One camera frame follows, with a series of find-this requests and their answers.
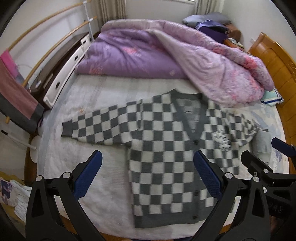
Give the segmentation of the grey white checkered cardigan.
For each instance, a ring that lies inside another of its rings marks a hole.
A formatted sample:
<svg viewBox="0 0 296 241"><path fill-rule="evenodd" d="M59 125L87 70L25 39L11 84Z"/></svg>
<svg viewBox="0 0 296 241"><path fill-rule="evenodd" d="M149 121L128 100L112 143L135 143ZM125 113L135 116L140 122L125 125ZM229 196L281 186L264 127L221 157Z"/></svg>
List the grey white checkered cardigan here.
<svg viewBox="0 0 296 241"><path fill-rule="evenodd" d="M243 114L226 112L201 93L177 90L62 124L63 137L127 146L136 228L205 220L216 201L194 167L194 153L200 150L224 172L238 174L238 151L258 131Z"/></svg>

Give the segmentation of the clothes pile on floor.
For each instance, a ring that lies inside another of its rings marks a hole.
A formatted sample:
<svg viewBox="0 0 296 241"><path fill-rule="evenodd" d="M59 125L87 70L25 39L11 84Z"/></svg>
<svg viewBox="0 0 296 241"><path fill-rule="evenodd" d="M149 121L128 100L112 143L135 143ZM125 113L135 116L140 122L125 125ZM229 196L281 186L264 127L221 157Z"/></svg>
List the clothes pile on floor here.
<svg viewBox="0 0 296 241"><path fill-rule="evenodd" d="M1 178L1 204L14 209L14 214L24 223L32 187L24 186L16 180Z"/></svg>

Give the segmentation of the grey garment on bed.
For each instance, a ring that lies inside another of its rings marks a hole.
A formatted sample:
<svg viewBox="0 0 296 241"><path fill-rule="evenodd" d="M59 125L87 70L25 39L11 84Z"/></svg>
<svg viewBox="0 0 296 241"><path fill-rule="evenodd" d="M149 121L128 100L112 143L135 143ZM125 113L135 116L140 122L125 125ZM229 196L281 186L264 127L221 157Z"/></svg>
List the grey garment on bed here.
<svg viewBox="0 0 296 241"><path fill-rule="evenodd" d="M253 154L271 154L271 135L269 131L259 129L251 141Z"/></svg>

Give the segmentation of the striped teal white pillow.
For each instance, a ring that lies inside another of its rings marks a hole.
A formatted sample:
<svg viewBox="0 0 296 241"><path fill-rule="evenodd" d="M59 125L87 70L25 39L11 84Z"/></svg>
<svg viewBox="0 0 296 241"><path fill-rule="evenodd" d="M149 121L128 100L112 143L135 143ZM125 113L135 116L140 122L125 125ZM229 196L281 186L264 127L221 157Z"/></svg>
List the striped teal white pillow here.
<svg viewBox="0 0 296 241"><path fill-rule="evenodd" d="M263 97L260 99L262 104L275 106L284 102L283 97L274 87L272 91L265 91Z"/></svg>

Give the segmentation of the white patterned bed blanket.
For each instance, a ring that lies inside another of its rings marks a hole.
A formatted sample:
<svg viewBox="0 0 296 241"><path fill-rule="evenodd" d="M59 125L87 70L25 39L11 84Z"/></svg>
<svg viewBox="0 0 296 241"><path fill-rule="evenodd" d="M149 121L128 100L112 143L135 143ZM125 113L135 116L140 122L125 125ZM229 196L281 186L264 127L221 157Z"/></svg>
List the white patterned bed blanket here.
<svg viewBox="0 0 296 241"><path fill-rule="evenodd" d="M196 88L184 79L137 79L114 76L69 77L52 110L40 128L39 175L57 178L86 161L94 150L103 155L102 166L79 202L101 233L135 240L173 240L190 237L201 223L136 228L128 180L126 148L82 143L62 137L62 124L79 115L130 101L149 98L176 89L194 94Z"/></svg>

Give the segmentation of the wooden headboard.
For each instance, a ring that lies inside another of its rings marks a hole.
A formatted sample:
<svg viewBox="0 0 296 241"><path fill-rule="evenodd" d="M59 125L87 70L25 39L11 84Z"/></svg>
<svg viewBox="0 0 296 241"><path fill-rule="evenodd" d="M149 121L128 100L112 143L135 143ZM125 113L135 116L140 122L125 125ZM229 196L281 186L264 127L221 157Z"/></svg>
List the wooden headboard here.
<svg viewBox="0 0 296 241"><path fill-rule="evenodd" d="M274 81L276 89L283 97L284 102L277 104L276 108L280 114L286 141L289 144L295 145L295 61L278 42L270 39L265 33L259 34L248 53L259 57L263 61Z"/></svg>

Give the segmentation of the pink grey hanging towel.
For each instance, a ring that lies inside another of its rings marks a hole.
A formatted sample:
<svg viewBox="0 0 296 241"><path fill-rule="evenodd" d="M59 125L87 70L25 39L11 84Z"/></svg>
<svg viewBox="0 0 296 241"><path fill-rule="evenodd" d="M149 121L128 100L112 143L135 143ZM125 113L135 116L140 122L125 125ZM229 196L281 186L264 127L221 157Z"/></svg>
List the pink grey hanging towel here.
<svg viewBox="0 0 296 241"><path fill-rule="evenodd" d="M34 133L43 117L44 107L31 95L28 85L9 51L1 54L1 113L20 128Z"/></svg>

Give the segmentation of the wooden nightstand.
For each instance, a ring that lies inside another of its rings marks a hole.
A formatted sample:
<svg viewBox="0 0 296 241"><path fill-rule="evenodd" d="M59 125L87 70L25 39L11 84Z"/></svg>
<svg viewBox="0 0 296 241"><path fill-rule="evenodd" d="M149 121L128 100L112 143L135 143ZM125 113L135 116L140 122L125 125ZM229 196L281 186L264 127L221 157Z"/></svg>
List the wooden nightstand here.
<svg viewBox="0 0 296 241"><path fill-rule="evenodd" d="M231 48L245 51L243 45L240 42L241 31L238 30L233 24L225 25L225 27L228 29L228 31L226 32L227 38L223 41L223 44Z"/></svg>

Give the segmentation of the white drawer cabinet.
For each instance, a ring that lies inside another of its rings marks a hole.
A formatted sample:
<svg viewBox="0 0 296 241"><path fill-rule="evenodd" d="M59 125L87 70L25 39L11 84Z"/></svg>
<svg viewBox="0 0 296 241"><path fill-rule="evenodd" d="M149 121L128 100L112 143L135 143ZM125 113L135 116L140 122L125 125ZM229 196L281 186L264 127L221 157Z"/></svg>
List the white drawer cabinet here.
<svg viewBox="0 0 296 241"><path fill-rule="evenodd" d="M57 71L53 73L49 81L49 87L45 91L43 103L49 109L55 105L64 85L74 71L77 64L82 60L86 50L90 47L91 41L89 34L85 33L73 49L66 55L65 60L58 66Z"/></svg>

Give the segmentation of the dark purple folded cloth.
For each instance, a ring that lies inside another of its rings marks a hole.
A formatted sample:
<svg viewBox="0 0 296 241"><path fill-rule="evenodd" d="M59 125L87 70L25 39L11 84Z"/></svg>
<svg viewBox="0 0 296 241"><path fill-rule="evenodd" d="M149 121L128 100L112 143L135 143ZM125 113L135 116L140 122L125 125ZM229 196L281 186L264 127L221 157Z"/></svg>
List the dark purple folded cloth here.
<svg viewBox="0 0 296 241"><path fill-rule="evenodd" d="M195 29L201 31L202 33L211 37L216 42L222 44L228 38L227 32L229 31L229 29L224 25L213 20L206 20L202 23L199 23L197 24Z"/></svg>

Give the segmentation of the grey pillow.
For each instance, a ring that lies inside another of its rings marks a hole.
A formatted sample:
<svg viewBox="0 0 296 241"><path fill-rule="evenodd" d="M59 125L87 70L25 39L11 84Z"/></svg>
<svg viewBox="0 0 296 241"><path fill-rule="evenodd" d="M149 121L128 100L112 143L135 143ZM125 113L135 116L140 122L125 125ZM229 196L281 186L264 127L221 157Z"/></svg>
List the grey pillow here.
<svg viewBox="0 0 296 241"><path fill-rule="evenodd" d="M182 23L188 27L195 28L198 24L207 20L213 20L222 25L228 25L231 23L231 20L220 12L213 12L206 15L191 15L184 18Z"/></svg>

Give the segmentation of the purple pink floral duvet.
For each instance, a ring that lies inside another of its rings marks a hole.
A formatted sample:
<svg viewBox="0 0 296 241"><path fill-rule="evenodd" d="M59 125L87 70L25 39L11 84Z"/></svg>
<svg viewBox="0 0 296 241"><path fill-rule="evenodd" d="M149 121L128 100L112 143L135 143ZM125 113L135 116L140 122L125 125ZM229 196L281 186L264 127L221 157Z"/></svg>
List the purple pink floral duvet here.
<svg viewBox="0 0 296 241"><path fill-rule="evenodd" d="M214 102L260 100L274 82L261 59L165 20L114 20L101 28L77 74L187 79Z"/></svg>

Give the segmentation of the beige curtain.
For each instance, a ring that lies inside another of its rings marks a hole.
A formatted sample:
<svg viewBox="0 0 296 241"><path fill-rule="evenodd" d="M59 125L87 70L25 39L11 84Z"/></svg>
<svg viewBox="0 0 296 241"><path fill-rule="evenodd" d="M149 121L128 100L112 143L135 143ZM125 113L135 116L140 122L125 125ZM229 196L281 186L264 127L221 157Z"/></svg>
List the beige curtain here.
<svg viewBox="0 0 296 241"><path fill-rule="evenodd" d="M95 0L92 3L99 28L108 21L127 18L125 0Z"/></svg>

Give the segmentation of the lower wooden rail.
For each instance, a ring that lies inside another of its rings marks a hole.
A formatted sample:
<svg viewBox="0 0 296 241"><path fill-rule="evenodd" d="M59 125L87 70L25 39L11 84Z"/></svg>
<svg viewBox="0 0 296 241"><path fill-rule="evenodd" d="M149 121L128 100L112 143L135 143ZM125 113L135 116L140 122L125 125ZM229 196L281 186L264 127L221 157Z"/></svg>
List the lower wooden rail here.
<svg viewBox="0 0 296 241"><path fill-rule="evenodd" d="M62 37L54 46L52 46L44 55L43 57L37 62L37 64L34 66L34 68L31 69L30 73L27 75L26 79L24 80L24 82L22 83L22 87L25 88L28 83L29 80L31 79L32 75L36 72L36 70L39 68L39 66L45 61L46 58L48 58L48 56L62 43L64 42L67 38L69 38L73 33L75 33L77 30L81 29L82 27L84 27L85 25L90 24L92 21L96 20L98 17L94 16L92 18L90 18L88 21L83 22L82 24L80 24L78 27L74 28L73 30L71 30L69 33L67 33L64 37ZM20 42L20 40L22 40L23 37L19 37L19 40L16 40L15 43L11 44L11 46L6 49L9 53L9 51L11 49L14 48L14 46L16 44L18 44L18 42ZM10 117L6 117L6 123L8 124L10 122Z"/></svg>

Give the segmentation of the wooden rail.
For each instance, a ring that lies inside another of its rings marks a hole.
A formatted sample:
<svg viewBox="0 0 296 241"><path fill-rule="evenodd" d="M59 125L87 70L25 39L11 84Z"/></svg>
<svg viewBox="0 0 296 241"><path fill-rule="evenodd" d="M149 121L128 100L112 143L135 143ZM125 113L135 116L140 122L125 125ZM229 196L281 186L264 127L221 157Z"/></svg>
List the wooden rail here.
<svg viewBox="0 0 296 241"><path fill-rule="evenodd" d="M64 37L62 37L54 46L52 46L44 55L43 57L37 62L37 64L34 66L34 68L31 69L30 73L27 75L26 79L24 80L24 82L22 83L22 87L25 88L28 83L29 80L31 79L32 75L36 72L36 70L39 68L39 66L45 61L46 58L48 58L48 56L62 43L64 42L67 38L69 38L73 33L75 33L77 30L81 29L82 27L84 27L85 25L90 24L92 21L96 20L98 17L94 16L92 18L90 18L88 21L83 22L82 24L80 24L78 27L74 28L73 30L71 30L69 33L67 33ZM11 44L11 46L6 49L9 53L9 51L11 49L14 48L14 46L16 44L18 44L18 42L20 42L20 40L22 40L23 37L19 37L19 40L16 40L15 43ZM8 124L10 122L10 117L6 117L6 123Z"/></svg>
<svg viewBox="0 0 296 241"><path fill-rule="evenodd" d="M85 5L87 3L91 3L92 0L89 0L89 1L83 1L83 2L80 2L80 3L77 3L77 4L73 4L71 6L68 6L66 8L63 8L59 11L56 11L54 12L53 14L41 19L40 21L38 21L36 24L34 24L32 27L30 27L29 29L27 29L25 32L23 32L15 41L13 41L11 43L11 45L8 47L8 51L11 51L11 49L13 49L15 47L16 44L18 44L26 35L28 35L30 32L32 32L34 29L36 29L37 27L39 27L39 25L43 24L44 22L48 21L49 19L57 16L57 15L60 15L68 10L71 10L73 8L76 8L78 6L81 6L81 5Z"/></svg>

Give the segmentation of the upper wooden rail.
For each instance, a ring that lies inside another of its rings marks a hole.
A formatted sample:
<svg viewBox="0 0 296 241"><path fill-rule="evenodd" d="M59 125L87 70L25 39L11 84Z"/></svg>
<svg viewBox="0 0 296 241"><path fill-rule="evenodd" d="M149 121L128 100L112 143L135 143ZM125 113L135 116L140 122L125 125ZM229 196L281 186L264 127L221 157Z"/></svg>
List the upper wooden rail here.
<svg viewBox="0 0 296 241"><path fill-rule="evenodd" d="M87 3L91 3L92 0L89 0L89 1L83 1L83 2L80 2L80 3L77 3L77 4L73 4L71 6L68 6L66 8L63 8L59 11L56 11L54 12L53 14L41 19L40 21L38 21L36 24L34 24L32 27L30 27L29 29L27 29L25 32L23 32L15 41L13 41L11 43L11 45L8 47L8 51L11 51L11 49L13 49L15 47L16 44L18 44L26 35L28 35L30 32L32 32L34 29L36 29L37 27L39 27L39 25L43 24L44 22L48 21L49 19L57 16L57 15L60 15L68 10L71 10L73 8L76 8L78 6L81 6L81 5L85 5Z"/></svg>

